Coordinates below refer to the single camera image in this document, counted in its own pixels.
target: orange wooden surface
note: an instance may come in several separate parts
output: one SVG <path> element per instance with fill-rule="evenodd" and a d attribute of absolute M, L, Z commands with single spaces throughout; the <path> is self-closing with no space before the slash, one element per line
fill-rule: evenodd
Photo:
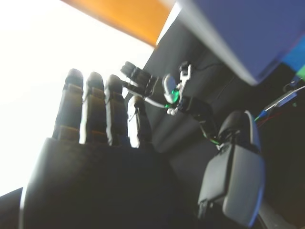
<path fill-rule="evenodd" d="M 155 46 L 170 10 L 159 0 L 62 0 Z"/>

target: orange panel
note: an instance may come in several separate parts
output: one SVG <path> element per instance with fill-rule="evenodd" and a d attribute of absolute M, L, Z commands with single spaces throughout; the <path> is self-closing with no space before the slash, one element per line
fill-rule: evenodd
<path fill-rule="evenodd" d="M 63 1 L 153 46 L 170 12 L 158 0 Z"/>

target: bright light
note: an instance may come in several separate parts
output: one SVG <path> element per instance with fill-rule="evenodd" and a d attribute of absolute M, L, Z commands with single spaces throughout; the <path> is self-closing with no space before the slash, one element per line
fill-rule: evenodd
<path fill-rule="evenodd" d="M 70 68 L 119 75 L 153 48 L 56 0 L 0 0 L 0 196 L 22 187 L 51 136 Z"/>

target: bright white background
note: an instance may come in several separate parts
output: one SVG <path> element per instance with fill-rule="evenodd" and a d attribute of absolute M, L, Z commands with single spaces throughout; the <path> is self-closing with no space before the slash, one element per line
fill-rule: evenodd
<path fill-rule="evenodd" d="M 0 0 L 0 196 L 22 187 L 52 135 L 70 68 L 84 84 L 125 61 L 143 67 L 153 48 L 59 0 Z"/>

